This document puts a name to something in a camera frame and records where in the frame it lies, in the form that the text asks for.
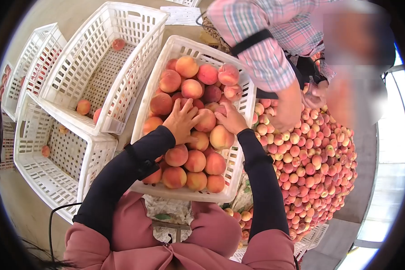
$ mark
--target black hair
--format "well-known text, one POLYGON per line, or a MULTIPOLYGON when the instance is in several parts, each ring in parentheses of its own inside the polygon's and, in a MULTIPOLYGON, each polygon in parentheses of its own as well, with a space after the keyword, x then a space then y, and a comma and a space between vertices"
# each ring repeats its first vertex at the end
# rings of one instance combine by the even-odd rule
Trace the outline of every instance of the black hair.
POLYGON ((75 265, 69 261, 59 261, 55 259, 54 261, 50 260, 51 254, 34 244, 33 242, 21 238, 21 241, 24 242, 25 247, 28 250, 28 254, 31 257, 32 261, 42 270, 60 270, 67 267, 75 268, 75 265))

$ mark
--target concrete floor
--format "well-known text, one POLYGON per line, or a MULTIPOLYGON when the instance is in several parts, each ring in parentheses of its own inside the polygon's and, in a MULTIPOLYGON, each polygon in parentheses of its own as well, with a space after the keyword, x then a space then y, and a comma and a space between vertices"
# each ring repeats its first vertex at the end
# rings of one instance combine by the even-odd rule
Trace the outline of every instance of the concrete floor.
MULTIPOLYGON (((15 65, 23 46, 33 29, 57 22, 61 33, 66 40, 74 35, 83 22, 100 6, 104 0, 38 0, 28 11, 25 19, 15 32, 8 46, 5 60, 15 65)), ((153 8, 162 6, 178 6, 165 0, 120 0, 120 2, 145 5, 153 8)), ((199 4, 201 12, 204 12, 213 0, 202 0, 199 4)), ((191 40, 200 42, 199 26, 167 25, 165 27, 163 43, 171 35, 181 35, 191 40)), ((118 150, 130 141, 133 126, 135 124, 138 107, 142 93, 135 104, 135 108, 127 122, 125 131, 118 137, 118 150)), ((18 171, 0 174, 0 194, 6 211, 14 224, 18 234, 41 248, 49 249, 48 243, 48 219, 51 208, 48 207, 30 188, 18 171)), ((70 224, 59 215, 54 214, 52 223, 52 240, 54 255, 62 258, 65 250, 64 235, 70 224)))
MULTIPOLYGON (((153 8, 182 6, 165 0, 121 1, 153 8)), ((16 59, 33 29, 46 24, 57 22, 60 31, 66 40, 69 40, 81 24, 104 2, 104 0, 38 0, 16 30, 14 38, 9 44, 5 60, 15 65, 16 59)), ((202 0, 199 4, 201 11, 204 12, 211 2, 213 0, 202 0)), ((195 41, 200 41, 200 30, 199 26, 168 25, 165 27, 163 43, 171 35, 181 35, 195 41)), ((138 108, 141 98, 142 94, 135 104, 135 108, 138 108)), ((132 112, 125 132, 119 136, 118 150, 121 150, 130 141, 136 113, 137 109, 132 112)), ((358 230, 357 224, 360 224, 363 219, 374 180, 376 143, 373 140, 372 142, 368 142, 369 137, 372 137, 371 135, 374 134, 374 130, 375 127, 372 127, 366 134, 356 134, 355 142, 360 164, 357 170, 359 178, 356 181, 356 189, 347 197, 346 207, 335 213, 335 218, 340 220, 340 222, 336 220, 330 223, 330 230, 333 233, 328 232, 328 234, 331 237, 324 237, 321 246, 314 250, 314 254, 312 252, 305 254, 304 260, 306 260, 306 257, 308 259, 306 260, 307 262, 304 261, 303 266, 306 265, 306 267, 303 267, 304 270, 315 269, 315 267, 321 264, 324 265, 324 269, 333 269, 344 254, 346 254, 346 251, 354 240, 358 230), (345 233, 347 227, 350 228, 348 231, 351 231, 351 234, 345 233), (339 236, 340 234, 348 235, 349 239, 344 241, 339 237, 336 238, 336 235, 339 236), (342 248, 339 248, 338 246, 341 242, 343 242, 343 245, 342 248)), ((31 240, 42 248, 49 249, 48 218, 51 209, 32 191, 18 172, 0 175, 0 193, 9 218, 19 235, 31 240)), ((53 248, 58 258, 61 258, 63 255, 65 249, 64 234, 69 227, 69 223, 57 214, 54 215, 52 226, 53 248)))

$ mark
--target plaid shirt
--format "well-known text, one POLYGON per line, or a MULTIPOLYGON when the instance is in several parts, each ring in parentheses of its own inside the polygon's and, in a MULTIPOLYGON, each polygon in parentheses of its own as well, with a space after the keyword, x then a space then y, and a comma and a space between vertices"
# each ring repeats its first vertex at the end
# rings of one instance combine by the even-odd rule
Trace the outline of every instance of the plaid shirt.
MULTIPOLYGON (((258 88, 276 92, 296 79, 284 50, 303 57, 324 51, 323 33, 312 27, 309 16, 320 4, 333 1, 337 0, 216 0, 207 14, 230 46, 260 30, 270 30, 274 39, 259 42, 238 58, 258 88)), ((320 71, 329 82, 336 74, 324 60, 320 71)))

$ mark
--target black cable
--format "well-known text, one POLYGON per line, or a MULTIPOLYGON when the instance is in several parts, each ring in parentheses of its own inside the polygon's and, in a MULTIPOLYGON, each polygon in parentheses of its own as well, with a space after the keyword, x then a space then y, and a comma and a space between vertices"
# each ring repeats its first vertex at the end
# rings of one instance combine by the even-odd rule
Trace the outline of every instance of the black cable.
POLYGON ((51 252, 51 261, 52 262, 54 262, 53 242, 51 240, 51 222, 53 221, 53 214, 54 214, 54 212, 56 212, 56 211, 58 211, 58 210, 60 210, 62 208, 75 206, 75 205, 80 205, 80 204, 81 204, 81 202, 76 202, 76 203, 70 203, 70 204, 59 206, 59 207, 53 209, 51 211, 51 214, 49 215, 50 219, 49 219, 49 225, 48 225, 48 237, 49 237, 49 244, 50 244, 49 251, 51 252))

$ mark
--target black arm sleeve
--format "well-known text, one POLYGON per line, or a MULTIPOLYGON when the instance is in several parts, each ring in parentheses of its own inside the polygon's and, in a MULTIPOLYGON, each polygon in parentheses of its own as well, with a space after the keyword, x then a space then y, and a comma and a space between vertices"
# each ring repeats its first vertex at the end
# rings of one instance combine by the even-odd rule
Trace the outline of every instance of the black arm sleeve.
POLYGON ((272 163, 252 129, 237 134, 243 149, 245 170, 254 196, 254 216, 249 240, 259 232, 278 229, 289 235, 282 192, 272 163))
MULTIPOLYGON (((154 161, 174 146, 173 134, 159 126, 135 142, 133 150, 139 161, 154 161)), ((72 221, 86 225, 111 241, 114 210, 123 193, 137 180, 137 171, 136 162, 126 151, 114 157, 93 181, 72 221)))

